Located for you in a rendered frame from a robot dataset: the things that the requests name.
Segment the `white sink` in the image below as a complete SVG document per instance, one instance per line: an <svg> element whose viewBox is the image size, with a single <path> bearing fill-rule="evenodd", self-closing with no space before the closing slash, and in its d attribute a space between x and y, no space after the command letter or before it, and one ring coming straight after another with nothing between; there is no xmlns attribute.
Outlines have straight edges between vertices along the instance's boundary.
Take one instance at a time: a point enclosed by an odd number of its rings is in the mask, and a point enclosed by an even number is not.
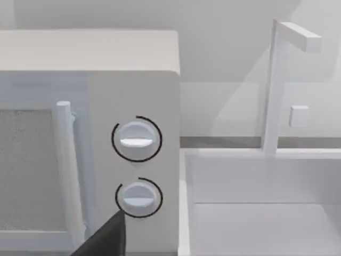
<svg viewBox="0 0 341 256"><path fill-rule="evenodd" d="M181 149L179 256L341 256L341 150Z"/></svg>

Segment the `tall white tap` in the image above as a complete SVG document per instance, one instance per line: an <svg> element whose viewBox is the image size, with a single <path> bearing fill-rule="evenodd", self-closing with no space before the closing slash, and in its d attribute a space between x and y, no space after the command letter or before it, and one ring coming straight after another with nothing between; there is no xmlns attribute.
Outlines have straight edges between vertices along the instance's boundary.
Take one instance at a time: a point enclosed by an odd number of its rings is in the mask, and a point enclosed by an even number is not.
<svg viewBox="0 0 341 256"><path fill-rule="evenodd" d="M322 37L293 22L273 20L262 134L262 151L267 157L273 157L278 148L287 52L290 44L303 52L319 53L322 48Z"/></svg>

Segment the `small white microwave knob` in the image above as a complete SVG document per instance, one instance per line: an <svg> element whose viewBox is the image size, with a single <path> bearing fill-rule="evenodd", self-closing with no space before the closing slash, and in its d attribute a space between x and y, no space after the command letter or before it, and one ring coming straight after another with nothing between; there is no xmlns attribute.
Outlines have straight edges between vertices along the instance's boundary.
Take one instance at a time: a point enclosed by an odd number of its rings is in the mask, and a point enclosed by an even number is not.
<svg viewBox="0 0 341 256"><path fill-rule="evenodd" d="M162 207L164 195L153 180L138 177L128 184L120 184L115 191L115 202L127 216L145 219L155 215Z"/></svg>

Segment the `large white microwave knob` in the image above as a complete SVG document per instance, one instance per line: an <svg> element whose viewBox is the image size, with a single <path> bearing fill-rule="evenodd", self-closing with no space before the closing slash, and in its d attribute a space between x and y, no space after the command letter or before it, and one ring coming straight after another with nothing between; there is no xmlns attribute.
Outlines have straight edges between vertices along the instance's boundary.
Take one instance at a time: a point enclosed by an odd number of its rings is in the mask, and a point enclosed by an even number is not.
<svg viewBox="0 0 341 256"><path fill-rule="evenodd" d="M158 125L145 116L136 115L126 123L117 123L111 131L115 153L131 163L144 163L158 155L163 134Z"/></svg>

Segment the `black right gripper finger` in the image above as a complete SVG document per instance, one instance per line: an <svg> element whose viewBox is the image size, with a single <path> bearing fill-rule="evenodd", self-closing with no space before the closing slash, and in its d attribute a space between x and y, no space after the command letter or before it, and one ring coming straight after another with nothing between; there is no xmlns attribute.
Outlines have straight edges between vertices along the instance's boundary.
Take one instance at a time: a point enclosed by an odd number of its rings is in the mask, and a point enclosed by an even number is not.
<svg viewBox="0 0 341 256"><path fill-rule="evenodd" d="M125 213L116 212L70 256L125 256Z"/></svg>

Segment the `microwave oven door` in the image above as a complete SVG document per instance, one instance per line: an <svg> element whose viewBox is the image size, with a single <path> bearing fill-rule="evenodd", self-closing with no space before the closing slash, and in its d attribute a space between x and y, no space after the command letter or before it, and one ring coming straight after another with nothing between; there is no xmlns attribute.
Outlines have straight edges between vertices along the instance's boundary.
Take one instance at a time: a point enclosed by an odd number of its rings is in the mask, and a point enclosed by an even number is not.
<svg viewBox="0 0 341 256"><path fill-rule="evenodd" d="M71 103L79 167L86 80L80 72L0 75L1 252L74 251L64 210L56 103Z"/></svg>

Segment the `pale microwave oven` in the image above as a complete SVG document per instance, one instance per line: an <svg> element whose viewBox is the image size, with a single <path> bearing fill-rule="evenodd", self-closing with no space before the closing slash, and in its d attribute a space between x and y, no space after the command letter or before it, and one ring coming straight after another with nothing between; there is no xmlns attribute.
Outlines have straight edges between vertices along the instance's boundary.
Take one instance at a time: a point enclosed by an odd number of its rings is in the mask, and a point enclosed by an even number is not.
<svg viewBox="0 0 341 256"><path fill-rule="evenodd" d="M80 72L88 105L79 138L85 241L119 211L115 191L138 177L161 188L161 209L145 219L125 215L125 256L178 256L180 58L171 30L0 30L0 75ZM161 151L144 163L119 157L111 131L136 115L163 134ZM70 256L71 252L0 251L0 256Z"/></svg>

